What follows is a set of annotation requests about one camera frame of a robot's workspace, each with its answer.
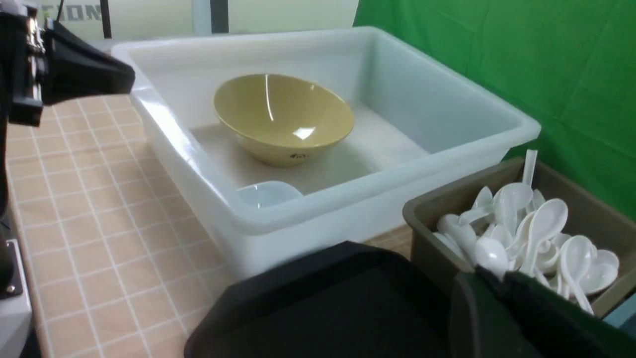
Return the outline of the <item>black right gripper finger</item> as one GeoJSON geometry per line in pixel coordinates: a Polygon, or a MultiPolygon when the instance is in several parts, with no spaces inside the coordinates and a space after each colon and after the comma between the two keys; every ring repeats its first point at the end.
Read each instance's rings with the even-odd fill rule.
{"type": "Polygon", "coordinates": [[[633,358],[635,339],[527,275],[484,268],[454,277],[453,358],[633,358]]]}

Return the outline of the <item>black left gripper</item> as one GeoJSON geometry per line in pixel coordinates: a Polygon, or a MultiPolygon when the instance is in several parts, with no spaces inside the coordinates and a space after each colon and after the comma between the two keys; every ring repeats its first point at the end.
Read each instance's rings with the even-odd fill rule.
{"type": "Polygon", "coordinates": [[[1,122],[38,127],[43,108],[90,96],[128,94],[132,66],[35,11],[1,12],[1,122]]]}

